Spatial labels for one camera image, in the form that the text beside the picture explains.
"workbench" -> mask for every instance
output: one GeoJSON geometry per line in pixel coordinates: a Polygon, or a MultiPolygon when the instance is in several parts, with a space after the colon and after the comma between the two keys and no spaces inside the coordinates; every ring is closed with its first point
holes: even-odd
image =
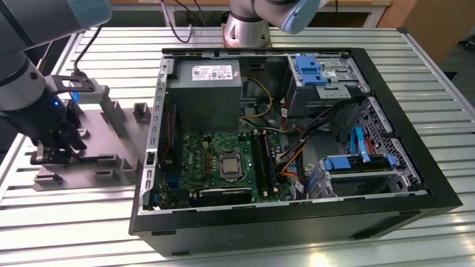
{"type": "MultiPolygon", "coordinates": [[[[67,75],[92,32],[72,36],[55,73],[67,75]]],[[[463,206],[379,239],[162,257],[129,235],[134,187],[32,189],[39,167],[18,136],[0,167],[0,265],[14,266],[471,266],[475,259],[475,112],[410,34],[395,29],[271,30],[274,47],[362,47],[423,137],[463,206]]],[[[167,28],[105,28],[80,63],[122,107],[153,102],[162,49],[222,47],[219,28],[181,44],[167,28]]],[[[83,109],[99,109],[84,105],[83,109]]]]}

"blue led light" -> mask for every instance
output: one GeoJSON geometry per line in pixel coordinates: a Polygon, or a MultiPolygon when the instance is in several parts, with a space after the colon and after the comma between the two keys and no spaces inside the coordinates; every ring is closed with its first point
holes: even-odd
{"type": "Polygon", "coordinates": [[[78,92],[74,92],[71,94],[71,96],[72,96],[72,99],[74,99],[74,103],[78,103],[78,99],[80,98],[80,94],[78,92]]]}

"power supply label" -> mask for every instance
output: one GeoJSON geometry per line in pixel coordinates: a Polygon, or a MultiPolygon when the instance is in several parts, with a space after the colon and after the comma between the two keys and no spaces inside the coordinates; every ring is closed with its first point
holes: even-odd
{"type": "Polygon", "coordinates": [[[195,66],[194,81],[233,80],[233,66],[195,66]]]}

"gray power supply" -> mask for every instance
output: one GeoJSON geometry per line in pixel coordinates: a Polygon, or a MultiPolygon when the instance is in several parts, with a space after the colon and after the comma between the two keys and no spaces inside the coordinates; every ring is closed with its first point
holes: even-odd
{"type": "Polygon", "coordinates": [[[237,131],[242,78],[238,60],[182,61],[169,92],[177,102],[183,130],[237,131]]]}

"yellow wire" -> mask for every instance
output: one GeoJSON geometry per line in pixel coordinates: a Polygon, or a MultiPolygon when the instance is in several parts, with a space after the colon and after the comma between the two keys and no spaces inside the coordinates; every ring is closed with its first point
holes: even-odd
{"type": "Polygon", "coordinates": [[[262,114],[241,116],[241,118],[259,118],[259,117],[265,116],[266,114],[269,114],[270,110],[273,109],[273,96],[270,95],[270,92],[269,92],[269,89],[266,88],[266,86],[255,78],[249,77],[247,79],[254,81],[261,86],[261,88],[266,91],[266,94],[269,96],[269,106],[267,106],[266,111],[262,114]]]}

